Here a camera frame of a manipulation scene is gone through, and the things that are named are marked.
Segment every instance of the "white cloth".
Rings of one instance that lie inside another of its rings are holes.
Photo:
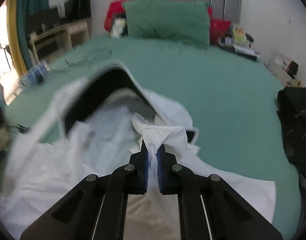
[[[192,119],[184,113],[187,111],[183,107],[176,108],[179,114],[172,113],[173,108],[167,106],[180,104],[150,91],[143,93],[152,105],[155,104],[154,109],[158,106],[159,112],[163,112],[163,120],[168,119],[166,116],[172,118],[168,122],[171,125],[152,125],[157,120],[151,116],[152,109],[146,109],[147,106],[136,98],[118,98],[101,106],[86,123],[76,122],[68,138],[53,145],[39,143],[85,82],[79,80],[61,88],[31,132],[19,134],[13,143],[0,194],[0,219],[15,239],[19,239],[27,226],[85,176],[90,173],[107,175],[128,163],[131,155],[128,149],[140,136],[150,153],[149,191],[144,196],[129,196],[124,239],[179,239],[177,198],[162,196],[157,188],[156,151],[162,143],[176,154],[180,164],[195,173],[203,176],[219,174],[268,221],[272,221],[274,182],[220,171],[188,154],[185,128],[192,128]]]

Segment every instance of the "metal screw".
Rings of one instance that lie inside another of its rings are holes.
[[[211,174],[209,177],[212,181],[219,181],[221,179],[221,177],[217,174]]]
[[[89,182],[95,181],[97,176],[95,174],[90,174],[86,176],[86,180]]]
[[[132,170],[134,170],[134,165],[133,164],[127,164],[127,165],[124,166],[124,169],[126,171],[132,171]]]
[[[172,169],[173,169],[174,171],[180,171],[180,170],[182,169],[182,166],[179,165],[179,164],[175,164],[175,165],[173,165]]]

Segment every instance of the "wall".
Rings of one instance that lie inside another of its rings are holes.
[[[50,0],[50,5],[63,0]],[[112,0],[91,0],[93,35],[104,32]],[[243,0],[241,25],[255,40],[254,48],[269,60],[279,51],[299,64],[297,77],[306,86],[306,9],[300,0]]]

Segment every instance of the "bed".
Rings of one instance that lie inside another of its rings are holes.
[[[239,22],[241,0],[209,1],[218,8],[214,12],[219,18]],[[282,86],[262,63],[215,46],[205,50],[172,41],[101,35],[58,58],[50,68],[64,69],[65,60],[78,62],[96,48],[110,48],[111,59],[125,63],[142,87],[186,107],[200,130],[196,145],[201,147],[203,161],[251,178],[274,180],[277,198],[273,225],[285,240],[293,236],[301,205],[298,175],[284,154],[274,104]],[[53,74],[43,85],[26,89],[6,108],[7,118],[30,127],[58,88],[92,75],[101,62]],[[55,126],[43,142],[58,138]]]

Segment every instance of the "red pillow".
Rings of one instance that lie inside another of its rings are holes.
[[[209,14],[209,43],[217,45],[218,38],[225,36],[232,22],[213,19],[213,10],[211,7],[207,8],[207,12]]]
[[[125,0],[114,0],[113,2],[110,3],[108,12],[106,14],[106,18],[104,20],[104,29],[106,29],[108,32],[112,28],[113,16],[116,14],[125,13],[124,8],[122,7],[122,3],[124,1]]]

